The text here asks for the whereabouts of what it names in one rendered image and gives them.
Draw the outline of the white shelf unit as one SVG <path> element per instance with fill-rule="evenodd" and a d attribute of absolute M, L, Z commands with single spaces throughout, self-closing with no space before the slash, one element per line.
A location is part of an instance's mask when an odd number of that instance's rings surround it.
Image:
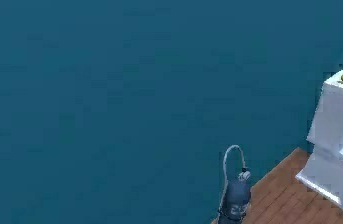
<path fill-rule="evenodd" d="M 307 140 L 314 145 L 296 178 L 343 210 L 343 70 L 324 81 Z"/>

